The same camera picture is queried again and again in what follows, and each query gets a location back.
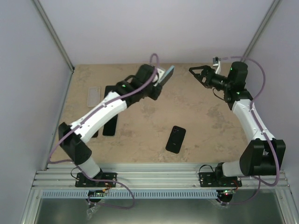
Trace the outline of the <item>light blue cased phone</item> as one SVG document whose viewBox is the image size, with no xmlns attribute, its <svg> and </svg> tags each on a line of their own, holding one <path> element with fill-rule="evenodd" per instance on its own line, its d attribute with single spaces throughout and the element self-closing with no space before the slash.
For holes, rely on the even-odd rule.
<svg viewBox="0 0 299 224">
<path fill-rule="evenodd" d="M 175 66 L 172 65 L 162 76 L 161 78 L 159 78 L 159 82 L 158 84 L 160 86 L 164 86 L 168 81 L 169 79 L 172 77 L 173 73 L 174 73 L 174 70 L 175 70 Z"/>
</svg>

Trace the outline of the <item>silver smartphone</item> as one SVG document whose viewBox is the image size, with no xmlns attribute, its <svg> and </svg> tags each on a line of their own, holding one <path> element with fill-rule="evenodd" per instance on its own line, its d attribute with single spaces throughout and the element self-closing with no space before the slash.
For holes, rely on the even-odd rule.
<svg viewBox="0 0 299 224">
<path fill-rule="evenodd" d="M 107 85 L 105 87 L 104 98 L 109 94 L 109 92 L 115 91 L 115 85 Z"/>
</svg>

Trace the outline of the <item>black cased phone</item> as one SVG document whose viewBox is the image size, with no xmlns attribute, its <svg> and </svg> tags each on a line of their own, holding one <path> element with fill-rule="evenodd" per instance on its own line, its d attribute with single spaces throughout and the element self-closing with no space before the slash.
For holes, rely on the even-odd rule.
<svg viewBox="0 0 299 224">
<path fill-rule="evenodd" d="M 186 130 L 179 126 L 174 126 L 166 143 L 165 149 L 174 154 L 178 154 L 182 147 Z"/>
<path fill-rule="evenodd" d="M 98 135 L 99 135 L 99 131 L 97 131 L 97 132 L 92 136 L 92 138 L 97 138 Z"/>
</svg>

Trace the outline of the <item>dark teal smartphone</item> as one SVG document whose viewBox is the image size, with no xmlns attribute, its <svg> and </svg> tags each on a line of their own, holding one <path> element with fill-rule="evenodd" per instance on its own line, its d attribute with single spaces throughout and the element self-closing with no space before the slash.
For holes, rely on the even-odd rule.
<svg viewBox="0 0 299 224">
<path fill-rule="evenodd" d="M 118 115 L 111 118 L 103 127 L 103 136 L 115 136 Z"/>
</svg>

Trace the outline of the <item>beige phone case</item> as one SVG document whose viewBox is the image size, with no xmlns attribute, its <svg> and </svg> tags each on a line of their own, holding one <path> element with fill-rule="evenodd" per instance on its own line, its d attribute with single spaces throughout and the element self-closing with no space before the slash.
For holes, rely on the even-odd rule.
<svg viewBox="0 0 299 224">
<path fill-rule="evenodd" d="M 100 103 L 100 87 L 94 86 L 88 89 L 87 107 L 92 108 Z"/>
</svg>

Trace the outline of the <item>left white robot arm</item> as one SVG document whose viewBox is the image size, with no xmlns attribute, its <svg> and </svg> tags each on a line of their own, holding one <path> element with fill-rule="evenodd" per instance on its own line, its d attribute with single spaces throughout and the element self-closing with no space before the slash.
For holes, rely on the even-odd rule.
<svg viewBox="0 0 299 224">
<path fill-rule="evenodd" d="M 109 120 L 132 104 L 145 97 L 157 99 L 164 74 L 164 69 L 143 64 L 135 75 L 130 75 L 113 86 L 106 97 L 86 115 L 70 125 L 63 122 L 59 126 L 59 146 L 86 174 L 86 181 L 91 186 L 101 184 L 102 170 L 92 158 L 87 142 Z"/>
</svg>

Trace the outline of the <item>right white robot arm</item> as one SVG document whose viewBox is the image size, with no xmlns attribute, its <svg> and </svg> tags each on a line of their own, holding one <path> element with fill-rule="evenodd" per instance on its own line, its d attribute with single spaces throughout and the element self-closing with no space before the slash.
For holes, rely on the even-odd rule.
<svg viewBox="0 0 299 224">
<path fill-rule="evenodd" d="M 214 180 L 219 186 L 226 186 L 240 177 L 275 176 L 278 183 L 280 168 L 286 145 L 276 139 L 266 128 L 255 108 L 255 98 L 246 89 L 248 66 L 236 61 L 230 66 L 227 76 L 218 70 L 204 65 L 189 68 L 189 72 L 207 89 L 223 91 L 224 101 L 239 119 L 246 135 L 248 145 L 241 157 L 233 162 L 219 163 L 214 171 Z"/>
</svg>

